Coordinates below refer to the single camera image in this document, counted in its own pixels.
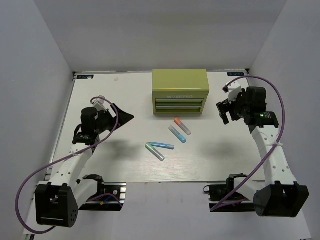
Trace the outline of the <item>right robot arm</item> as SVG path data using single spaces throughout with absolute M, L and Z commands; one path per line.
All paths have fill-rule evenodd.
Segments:
M 260 217 L 295 218 L 309 197 L 307 186 L 300 185 L 289 168 L 282 144 L 278 140 L 281 130 L 277 116 L 267 111 L 267 91 L 263 87 L 242 88 L 240 85 L 223 89 L 228 98 L 217 104 L 220 117 L 228 124 L 243 119 L 254 139 L 260 157 L 259 168 L 264 171 L 264 187 L 249 175 L 231 175 L 233 182 L 225 188 L 226 196 L 211 211 L 227 206 L 226 201 L 243 196 L 253 203 Z

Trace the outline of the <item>green metal tool chest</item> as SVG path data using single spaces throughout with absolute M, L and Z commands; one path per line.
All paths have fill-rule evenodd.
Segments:
M 206 69 L 152 71 L 152 107 L 155 115 L 202 114 L 209 92 Z

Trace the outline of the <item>blue utility knife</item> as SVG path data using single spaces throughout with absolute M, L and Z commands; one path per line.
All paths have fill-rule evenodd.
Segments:
M 151 146 L 157 147 L 157 148 L 163 148 L 163 149 L 169 149 L 174 150 L 175 146 L 173 144 L 167 144 L 167 143 L 159 143 L 159 142 L 149 142 Z

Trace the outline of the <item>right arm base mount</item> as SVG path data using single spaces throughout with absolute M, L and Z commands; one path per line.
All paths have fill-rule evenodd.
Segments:
M 220 200 L 229 194 L 234 189 L 234 179 L 247 177 L 243 173 L 231 174 L 223 184 L 211 184 L 206 185 L 203 188 L 204 194 L 209 195 L 209 208 L 213 208 Z M 254 212 L 254 204 L 250 201 L 244 201 L 242 203 L 232 204 L 228 206 L 220 207 L 216 210 L 218 213 L 244 213 Z

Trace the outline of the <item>green capped lead tube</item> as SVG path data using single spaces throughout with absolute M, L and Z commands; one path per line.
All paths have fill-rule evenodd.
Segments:
M 145 148 L 151 152 L 157 159 L 159 159 L 160 161 L 164 161 L 165 160 L 165 157 L 158 151 L 156 150 L 150 142 L 147 142 L 145 144 Z

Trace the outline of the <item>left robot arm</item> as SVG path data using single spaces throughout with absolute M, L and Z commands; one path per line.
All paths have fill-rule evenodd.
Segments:
M 116 116 L 101 103 L 81 111 L 81 123 L 76 127 L 70 149 L 71 158 L 65 160 L 48 183 L 41 183 L 35 190 L 36 222 L 39 225 L 72 227 L 79 208 L 93 197 L 105 196 L 103 177 L 97 174 L 81 177 L 87 161 L 93 156 L 100 134 L 117 130 L 134 119 L 116 105 L 111 107 Z

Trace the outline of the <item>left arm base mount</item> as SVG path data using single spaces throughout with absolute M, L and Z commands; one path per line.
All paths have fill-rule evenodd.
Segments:
M 90 212 L 119 212 L 126 198 L 126 183 L 106 183 L 97 174 L 85 175 L 83 180 L 97 182 L 97 191 L 79 210 Z

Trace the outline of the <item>blue capped lead tube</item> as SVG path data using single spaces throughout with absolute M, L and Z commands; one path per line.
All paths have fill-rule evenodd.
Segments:
M 184 144 L 187 142 L 187 139 L 172 125 L 168 127 L 168 129 Z

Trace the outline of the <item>orange capped lead tube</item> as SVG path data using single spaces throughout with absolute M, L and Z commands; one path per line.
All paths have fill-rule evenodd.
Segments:
M 186 125 L 178 117 L 174 119 L 174 122 L 181 128 L 181 130 L 185 134 L 187 134 L 188 136 L 191 135 L 191 131 L 186 127 Z

